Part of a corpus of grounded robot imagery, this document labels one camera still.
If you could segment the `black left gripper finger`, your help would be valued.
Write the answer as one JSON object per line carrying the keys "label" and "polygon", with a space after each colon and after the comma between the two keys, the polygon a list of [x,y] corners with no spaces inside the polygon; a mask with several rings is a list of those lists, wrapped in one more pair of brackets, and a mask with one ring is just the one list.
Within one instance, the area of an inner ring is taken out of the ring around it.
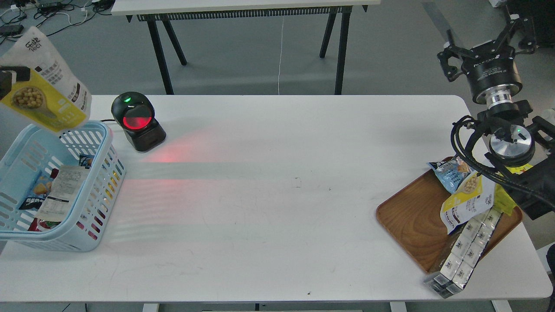
{"label": "black left gripper finger", "polygon": [[0,67],[0,100],[4,99],[12,85],[19,81],[30,80],[30,68],[26,66],[1,66]]}

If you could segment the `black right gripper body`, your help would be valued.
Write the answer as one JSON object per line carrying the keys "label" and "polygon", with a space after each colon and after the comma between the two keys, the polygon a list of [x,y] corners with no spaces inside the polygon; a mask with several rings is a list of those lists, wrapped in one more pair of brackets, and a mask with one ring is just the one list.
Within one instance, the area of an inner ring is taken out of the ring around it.
{"label": "black right gripper body", "polygon": [[522,80],[516,69],[514,56],[487,56],[481,59],[465,59],[461,70],[466,75],[472,100],[486,104],[486,93],[493,87],[507,87],[511,96],[522,90]]}

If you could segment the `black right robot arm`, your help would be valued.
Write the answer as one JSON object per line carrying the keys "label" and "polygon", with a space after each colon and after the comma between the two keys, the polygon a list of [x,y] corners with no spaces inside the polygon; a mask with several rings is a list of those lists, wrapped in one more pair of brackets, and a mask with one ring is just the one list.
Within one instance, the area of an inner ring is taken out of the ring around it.
{"label": "black right robot arm", "polygon": [[525,125],[533,109],[513,100],[522,90],[515,57],[537,47],[533,19],[513,14],[496,39],[470,49],[458,47],[450,30],[447,39],[437,54],[444,76],[452,82],[464,75],[474,103],[486,106],[477,118],[453,124],[455,154],[502,186],[531,219],[554,211],[554,122],[538,115]]}

